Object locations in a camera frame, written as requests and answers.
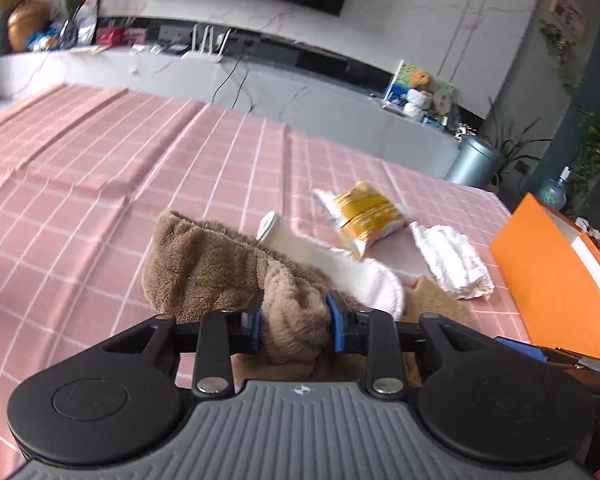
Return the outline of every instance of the orange box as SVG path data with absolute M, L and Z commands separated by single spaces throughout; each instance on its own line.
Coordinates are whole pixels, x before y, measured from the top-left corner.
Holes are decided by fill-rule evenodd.
M 600 252 L 528 194 L 491 243 L 533 344 L 600 358 Z

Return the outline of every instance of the gold vase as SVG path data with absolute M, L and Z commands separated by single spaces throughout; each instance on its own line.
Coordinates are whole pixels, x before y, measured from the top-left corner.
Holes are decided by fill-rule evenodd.
M 44 32 L 49 21 L 50 7 L 46 2 L 18 6 L 9 17 L 9 43 L 14 52 L 26 52 L 27 40 L 34 32 Z

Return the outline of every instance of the brown cloth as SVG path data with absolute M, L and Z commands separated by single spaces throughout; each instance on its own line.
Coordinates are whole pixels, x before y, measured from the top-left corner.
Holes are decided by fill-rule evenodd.
M 211 310 L 244 308 L 258 289 L 262 303 L 263 349 L 232 357 L 234 379 L 355 380 L 366 358 L 331 350 L 330 313 L 323 295 L 330 280 L 217 222 L 195 222 L 176 212 L 158 218 L 142 275 L 144 293 L 161 314 L 180 323 L 199 321 Z M 360 304 L 345 295 L 354 309 Z M 437 312 L 465 323 L 469 311 L 427 278 L 407 290 L 402 321 L 417 322 Z M 409 383 L 420 384 L 412 354 L 405 353 Z

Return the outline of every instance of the framed picture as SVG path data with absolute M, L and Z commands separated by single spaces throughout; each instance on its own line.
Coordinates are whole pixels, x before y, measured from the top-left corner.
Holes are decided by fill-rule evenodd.
M 587 19 L 575 0 L 552 0 L 551 8 L 569 33 L 579 42 L 583 42 L 587 33 Z
M 86 0 L 76 14 L 78 22 L 77 45 L 85 46 L 93 44 L 98 26 L 98 13 L 100 12 L 100 0 Z

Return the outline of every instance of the dark teal wall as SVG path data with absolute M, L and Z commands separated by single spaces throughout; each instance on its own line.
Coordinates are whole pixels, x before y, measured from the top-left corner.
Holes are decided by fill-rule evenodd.
M 571 109 L 558 127 L 554 140 L 546 150 L 542 161 L 529 178 L 527 190 L 536 192 L 545 179 L 557 178 L 562 168 L 568 166 L 573 160 L 584 135 L 578 126 L 579 108 L 600 114 L 600 28 L 582 83 L 571 101 Z

